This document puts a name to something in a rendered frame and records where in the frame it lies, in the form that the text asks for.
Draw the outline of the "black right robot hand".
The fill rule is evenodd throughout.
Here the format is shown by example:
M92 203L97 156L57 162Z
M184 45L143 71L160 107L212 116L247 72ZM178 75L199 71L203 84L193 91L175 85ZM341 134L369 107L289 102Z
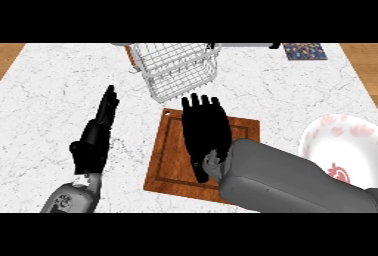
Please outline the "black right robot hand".
M216 97L206 95L181 98L181 126L185 150L199 183L208 181L203 170L203 159L215 151L218 162L222 163L231 144L231 132L224 109Z

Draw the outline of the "dark blue patterned mat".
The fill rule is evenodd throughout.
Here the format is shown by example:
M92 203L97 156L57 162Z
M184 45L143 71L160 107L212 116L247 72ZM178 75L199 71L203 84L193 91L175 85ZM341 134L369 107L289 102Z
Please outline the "dark blue patterned mat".
M283 43L289 60L326 60L326 54L318 43Z

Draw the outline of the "brown wooden cutting board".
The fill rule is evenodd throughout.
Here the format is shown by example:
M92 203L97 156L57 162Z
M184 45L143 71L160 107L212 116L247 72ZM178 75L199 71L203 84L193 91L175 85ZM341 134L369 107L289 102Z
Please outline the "brown wooden cutting board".
M162 110L143 190L227 204L214 179L199 183L184 146L181 111Z

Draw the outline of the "white plate with pink flowers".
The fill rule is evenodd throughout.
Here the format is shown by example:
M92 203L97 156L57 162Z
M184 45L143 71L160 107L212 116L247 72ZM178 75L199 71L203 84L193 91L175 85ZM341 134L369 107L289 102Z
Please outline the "white plate with pink flowers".
M378 126L345 114L318 117L304 129L298 155L336 180L378 188Z

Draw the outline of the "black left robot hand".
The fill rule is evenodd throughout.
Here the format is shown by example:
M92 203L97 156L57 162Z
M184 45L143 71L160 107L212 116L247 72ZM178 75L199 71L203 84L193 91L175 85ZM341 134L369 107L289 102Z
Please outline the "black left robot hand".
M76 175L103 171L118 103L115 88L109 85L101 96L95 117L84 127L79 140L69 145Z

